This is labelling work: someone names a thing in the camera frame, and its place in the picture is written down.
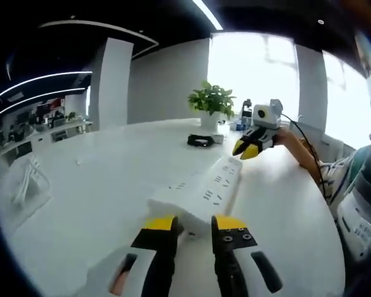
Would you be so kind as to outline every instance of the black ceiling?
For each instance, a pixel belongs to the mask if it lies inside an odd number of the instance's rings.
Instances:
[[[324,0],[204,0],[225,31],[261,31],[293,37],[359,68],[352,25]],[[192,0],[137,0],[70,7],[20,7],[0,15],[0,92],[21,81],[88,68],[107,37],[133,42],[134,54],[150,46],[140,38],[89,25],[38,28],[56,20],[91,20],[139,32],[156,40],[154,50],[209,37],[214,27]],[[77,80],[54,81],[58,89]],[[0,110],[8,103],[0,102]]]

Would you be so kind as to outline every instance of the window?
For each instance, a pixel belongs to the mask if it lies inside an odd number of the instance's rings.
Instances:
[[[326,134],[354,149],[371,144],[371,107],[366,79],[345,62],[324,53],[328,107]]]
[[[283,113],[298,117],[299,78],[292,40],[261,33],[217,33],[209,51],[208,81],[232,89],[234,111],[280,99]]]

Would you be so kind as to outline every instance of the ceiling light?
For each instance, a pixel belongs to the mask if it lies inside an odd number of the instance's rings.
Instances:
[[[11,106],[8,106],[7,108],[4,108],[2,111],[0,111],[0,114],[2,114],[3,112],[5,112],[6,110],[9,110],[10,108],[13,108],[14,106],[17,106],[17,105],[19,105],[21,103],[24,103],[26,101],[29,101],[29,100],[32,100],[32,99],[35,99],[35,98],[38,98],[38,97],[52,95],[52,94],[57,94],[57,93],[63,93],[63,92],[78,91],[78,90],[85,90],[85,88],[70,88],[68,90],[61,90],[61,91],[56,91],[56,92],[51,92],[51,93],[46,93],[46,94],[34,96],[34,97],[29,98],[29,99],[23,100],[21,102],[17,102],[15,104],[11,105]]]
[[[34,79],[25,80],[24,82],[21,82],[20,84],[13,85],[11,88],[8,88],[7,90],[1,92],[0,96],[7,93],[10,90],[12,90],[13,88],[19,87],[20,85],[27,84],[28,82],[33,82],[34,80],[45,79],[47,77],[58,76],[58,75],[67,75],[67,74],[92,74],[92,71],[63,72],[63,73],[55,73],[55,74],[49,74],[49,75],[44,75],[44,76],[40,76],[40,77],[35,77]]]
[[[217,21],[216,17],[211,13],[209,8],[203,3],[202,0],[192,0],[198,7],[199,9],[205,14],[205,16],[209,19],[209,21],[215,26],[216,30],[222,30],[222,26],[220,23]]]
[[[102,27],[102,28],[109,28],[109,29],[117,30],[117,31],[124,32],[124,33],[127,33],[127,34],[131,34],[133,36],[137,36],[139,38],[142,38],[144,40],[147,40],[147,41],[153,43],[153,45],[149,46],[148,48],[145,48],[145,49],[139,51],[138,53],[134,54],[132,56],[132,58],[136,58],[137,56],[141,55],[142,53],[145,53],[146,51],[150,51],[152,48],[160,45],[159,42],[157,42],[154,39],[151,39],[151,38],[149,38],[147,36],[144,36],[144,35],[142,35],[140,33],[133,32],[133,31],[130,31],[128,29],[121,28],[121,27],[114,26],[114,25],[110,25],[110,24],[104,24],[104,23],[99,23],[99,22],[92,22],[90,20],[57,20],[57,21],[54,21],[54,22],[48,22],[48,23],[45,23],[43,25],[40,25],[39,28],[50,27],[50,26],[57,26],[57,25],[70,25],[70,24],[91,25],[91,26],[97,26],[97,27]]]

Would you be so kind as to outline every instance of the white power strip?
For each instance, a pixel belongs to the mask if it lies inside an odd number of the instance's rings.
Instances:
[[[152,217],[177,215],[191,236],[210,232],[211,217],[227,215],[239,182],[242,162],[233,157],[220,158],[205,173],[168,185],[149,198]]]

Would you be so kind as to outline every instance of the chair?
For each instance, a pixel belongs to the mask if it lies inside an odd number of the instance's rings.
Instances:
[[[53,124],[54,124],[54,127],[60,127],[60,126],[63,126],[65,125],[66,123],[66,119],[56,119],[54,120]],[[63,139],[67,139],[68,138],[68,135],[67,135],[67,131],[66,130],[61,130],[59,132],[55,132],[52,134],[52,138],[53,138],[53,141],[54,142],[57,142],[57,141],[60,141],[60,140],[63,140]]]

